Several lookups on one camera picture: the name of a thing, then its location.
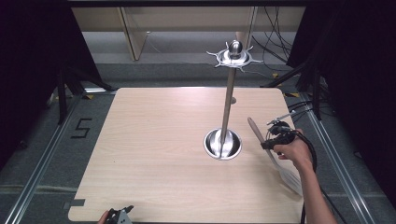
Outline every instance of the metal pole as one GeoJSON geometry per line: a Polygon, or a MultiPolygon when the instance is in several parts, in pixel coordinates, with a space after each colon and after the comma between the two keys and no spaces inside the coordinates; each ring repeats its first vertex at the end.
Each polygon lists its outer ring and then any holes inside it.
{"type": "Polygon", "coordinates": [[[230,68],[230,72],[228,74],[228,81],[227,81],[227,93],[225,95],[223,122],[221,126],[221,134],[220,134],[220,155],[219,155],[220,158],[222,154],[223,145],[225,142],[225,136],[228,131],[227,126],[230,117],[231,101],[233,99],[233,83],[235,81],[235,74],[236,74],[236,68],[230,68]]]}

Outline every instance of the black cable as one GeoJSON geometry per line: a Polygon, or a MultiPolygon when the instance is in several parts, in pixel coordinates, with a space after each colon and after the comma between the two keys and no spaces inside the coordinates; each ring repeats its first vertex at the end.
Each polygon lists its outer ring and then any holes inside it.
{"type": "Polygon", "coordinates": [[[311,153],[311,159],[312,159],[312,168],[314,169],[314,172],[317,171],[317,167],[318,167],[318,158],[317,158],[317,152],[315,151],[314,146],[312,145],[312,143],[305,137],[303,136],[300,132],[298,131],[292,131],[293,133],[295,133],[301,140],[303,140],[303,142],[306,143],[306,145],[308,146],[309,152],[311,153]]]}
{"type": "Polygon", "coordinates": [[[281,43],[281,45],[282,45],[283,52],[285,53],[285,56],[286,56],[286,58],[287,58],[287,60],[288,60],[288,59],[289,59],[289,53],[285,50],[286,46],[285,46],[285,44],[283,43],[283,41],[285,41],[285,42],[287,42],[287,41],[282,37],[282,35],[280,34],[280,30],[279,30],[279,19],[278,19],[279,7],[276,7],[276,20],[275,20],[275,22],[272,21],[270,15],[268,14],[268,11],[267,11],[267,8],[266,8],[266,7],[264,7],[264,10],[265,10],[265,13],[266,13],[266,15],[267,15],[268,20],[269,20],[270,23],[271,23],[271,26],[273,27],[273,30],[272,30],[272,32],[271,32],[270,37],[272,36],[272,33],[273,33],[273,32],[276,33],[276,35],[277,35],[277,37],[279,38],[279,41],[280,41],[280,43],[281,43]]]}
{"type": "Polygon", "coordinates": [[[303,107],[303,106],[306,106],[306,105],[309,105],[309,104],[312,104],[312,102],[306,102],[306,103],[303,103],[303,104],[300,104],[300,105],[296,105],[294,108],[290,108],[290,111],[296,110],[296,109],[298,109],[300,107],[303,107]]]}
{"type": "Polygon", "coordinates": [[[338,214],[338,216],[341,218],[341,220],[343,220],[343,222],[347,224],[347,221],[341,215],[340,211],[338,211],[337,207],[332,202],[332,200],[330,199],[329,195],[327,195],[326,191],[324,191],[324,189],[321,186],[319,186],[319,187],[320,187],[320,190],[322,191],[323,195],[326,197],[327,201],[332,205],[332,208],[335,210],[335,212],[338,214]]]}
{"type": "Polygon", "coordinates": [[[280,45],[278,45],[276,42],[274,42],[274,41],[268,36],[267,33],[264,32],[264,34],[265,34],[265,36],[267,37],[267,39],[268,39],[273,45],[275,45],[275,46],[277,46],[277,47],[279,47],[279,48],[283,48],[282,46],[280,46],[280,45]]]}
{"type": "Polygon", "coordinates": [[[298,117],[297,119],[294,119],[293,122],[296,123],[296,122],[297,122],[300,118],[302,118],[303,115],[305,115],[306,112],[308,112],[309,110],[312,110],[312,109],[308,109],[308,110],[305,110],[305,111],[301,111],[301,112],[298,112],[298,113],[294,114],[293,116],[291,116],[292,118],[294,118],[295,116],[301,114],[300,117],[298,117]]]}
{"type": "Polygon", "coordinates": [[[267,68],[270,69],[270,70],[278,71],[278,72],[289,72],[289,71],[290,71],[290,69],[289,69],[289,70],[286,70],[286,69],[277,69],[277,68],[272,68],[272,67],[270,67],[270,66],[265,62],[265,60],[264,60],[264,52],[262,53],[262,63],[265,65],[265,67],[267,67],[267,68]]]}
{"type": "Polygon", "coordinates": [[[287,61],[284,60],[282,57],[280,57],[279,55],[277,55],[275,52],[271,51],[270,49],[268,49],[267,47],[265,47],[264,45],[262,45],[255,37],[254,35],[251,37],[262,49],[268,51],[269,53],[271,53],[273,56],[275,56],[276,58],[278,58],[280,61],[286,63],[287,61]]]}
{"type": "Polygon", "coordinates": [[[305,224],[305,203],[303,203],[303,210],[301,211],[300,223],[305,224]]]}
{"type": "Polygon", "coordinates": [[[298,102],[298,103],[295,103],[295,104],[292,104],[292,105],[288,105],[288,108],[291,108],[292,106],[296,106],[296,105],[300,105],[300,104],[310,104],[310,103],[312,103],[312,101],[311,100],[307,100],[307,101],[301,101],[301,102],[298,102]]]}

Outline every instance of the black device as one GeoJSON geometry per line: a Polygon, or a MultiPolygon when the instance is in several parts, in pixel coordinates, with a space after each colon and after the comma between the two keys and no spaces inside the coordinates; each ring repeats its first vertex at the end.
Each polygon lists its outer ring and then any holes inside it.
{"type": "Polygon", "coordinates": [[[126,214],[129,213],[133,208],[133,205],[124,207],[121,210],[114,210],[111,208],[108,211],[106,224],[132,224],[131,219],[129,219],[126,214]]]}
{"type": "Polygon", "coordinates": [[[261,143],[262,149],[274,150],[274,145],[286,145],[291,143],[296,135],[294,132],[292,132],[289,124],[285,121],[275,123],[271,128],[268,129],[268,132],[273,135],[277,135],[277,137],[273,139],[266,139],[263,143],[261,143]]]}

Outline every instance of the cable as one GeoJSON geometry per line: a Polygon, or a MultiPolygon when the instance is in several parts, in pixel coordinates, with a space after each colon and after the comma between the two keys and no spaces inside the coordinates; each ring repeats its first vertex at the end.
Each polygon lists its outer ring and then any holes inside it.
{"type": "Polygon", "coordinates": [[[303,106],[309,105],[309,104],[312,104],[312,101],[302,101],[302,102],[296,103],[294,105],[289,105],[288,108],[289,108],[289,111],[291,112],[292,110],[296,110],[300,107],[303,107],[303,106]]]}
{"type": "Polygon", "coordinates": [[[300,223],[305,224],[305,203],[303,203],[303,209],[301,211],[300,223]]]}
{"type": "Polygon", "coordinates": [[[294,117],[296,117],[297,115],[300,115],[300,114],[301,114],[300,117],[298,117],[297,119],[294,119],[293,122],[296,123],[296,122],[297,122],[303,115],[305,115],[306,112],[308,112],[309,110],[301,111],[301,112],[298,112],[298,113],[292,115],[291,117],[294,118],[294,117]]]}
{"type": "Polygon", "coordinates": [[[276,42],[274,42],[274,41],[268,36],[268,34],[267,34],[266,32],[264,32],[264,34],[265,34],[265,36],[267,37],[267,39],[269,39],[269,41],[270,41],[273,45],[275,45],[275,46],[277,46],[277,47],[279,47],[279,48],[283,48],[282,46],[280,46],[280,45],[278,45],[276,42]]]}
{"type": "Polygon", "coordinates": [[[241,70],[241,72],[243,72],[243,73],[259,74],[259,75],[261,75],[262,77],[274,79],[273,77],[269,77],[269,76],[267,76],[267,75],[265,75],[265,74],[263,74],[263,73],[260,73],[260,72],[245,71],[245,70],[242,70],[242,69],[240,69],[240,70],[241,70]]]}
{"type": "Polygon", "coordinates": [[[265,13],[266,13],[266,15],[267,15],[268,20],[269,20],[270,23],[271,23],[271,26],[273,27],[273,30],[272,30],[272,32],[271,32],[270,37],[272,36],[272,33],[273,33],[273,32],[276,33],[276,35],[277,35],[277,37],[279,38],[279,41],[280,41],[280,43],[281,43],[283,52],[285,53],[286,58],[289,59],[289,53],[285,50],[285,47],[286,47],[286,46],[285,46],[284,43],[283,43],[283,41],[285,41],[285,40],[284,40],[284,38],[281,36],[280,31],[279,31],[279,19],[278,19],[279,7],[276,7],[276,20],[275,20],[275,22],[272,21],[270,15],[268,14],[268,11],[267,11],[267,8],[266,8],[266,7],[264,7],[264,10],[265,10],[265,13]]]}
{"type": "Polygon", "coordinates": [[[262,49],[268,51],[269,53],[271,53],[273,56],[275,56],[276,58],[278,58],[280,61],[282,61],[283,63],[287,63],[288,61],[284,60],[282,57],[280,57],[279,55],[277,55],[275,52],[271,51],[270,49],[268,49],[267,47],[265,47],[263,44],[261,44],[255,37],[254,35],[251,37],[262,49]]]}
{"type": "Polygon", "coordinates": [[[158,53],[160,53],[160,55],[163,57],[163,60],[166,61],[166,62],[168,62],[168,63],[189,63],[189,62],[183,62],[183,61],[174,62],[174,61],[168,60],[167,58],[165,58],[165,57],[163,56],[163,52],[160,51],[160,50],[158,50],[158,49],[151,43],[151,40],[150,40],[149,38],[146,38],[146,42],[147,42],[153,49],[155,49],[155,51],[157,51],[158,53]]]}
{"type": "Polygon", "coordinates": [[[279,27],[279,19],[278,19],[278,16],[279,16],[279,7],[276,7],[276,26],[277,26],[277,33],[278,33],[278,35],[279,35],[279,39],[280,39],[280,41],[282,41],[282,43],[283,43],[283,41],[285,41],[286,44],[288,44],[289,46],[292,46],[292,44],[289,43],[286,39],[284,39],[284,38],[282,37],[282,35],[280,34],[280,27],[279,27]]]}
{"type": "Polygon", "coordinates": [[[324,189],[320,187],[320,190],[322,191],[323,195],[326,197],[327,201],[330,203],[330,205],[332,206],[332,208],[334,209],[334,211],[338,214],[338,216],[341,218],[341,220],[343,220],[344,223],[347,224],[347,221],[344,219],[344,217],[341,215],[340,211],[338,211],[337,207],[335,206],[335,204],[332,202],[332,200],[330,199],[329,195],[327,195],[326,191],[324,191],[324,189]]]}
{"type": "Polygon", "coordinates": [[[312,143],[304,136],[302,135],[299,131],[292,131],[293,133],[295,133],[301,140],[303,140],[303,142],[306,143],[306,145],[308,146],[309,152],[311,153],[311,159],[312,159],[312,168],[314,169],[314,172],[317,171],[317,167],[318,167],[318,158],[317,158],[317,152],[314,149],[314,146],[312,145],[312,143]]]}
{"type": "Polygon", "coordinates": [[[268,69],[270,69],[270,70],[273,70],[273,71],[278,71],[278,72],[289,72],[291,69],[289,69],[289,70],[286,70],[286,69],[277,69],[277,68],[272,68],[272,67],[270,67],[270,66],[268,66],[268,64],[265,62],[265,60],[264,60],[264,52],[262,53],[262,63],[265,65],[265,67],[267,67],[268,69]]]}

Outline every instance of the metal stand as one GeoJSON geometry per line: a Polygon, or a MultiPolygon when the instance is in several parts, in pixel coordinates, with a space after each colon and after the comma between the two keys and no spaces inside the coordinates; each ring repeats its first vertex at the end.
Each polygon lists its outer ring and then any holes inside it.
{"type": "Polygon", "coordinates": [[[242,50],[242,48],[242,43],[235,40],[230,46],[227,44],[227,49],[219,53],[208,52],[208,54],[216,56],[219,62],[216,67],[221,65],[230,67],[221,128],[209,132],[204,141],[207,154],[218,160],[230,160],[236,157],[242,149],[242,141],[239,135],[228,129],[231,104],[233,103],[233,84],[236,68],[242,69],[243,66],[251,62],[260,63],[260,61],[253,60],[250,53],[247,50],[242,50]]]}

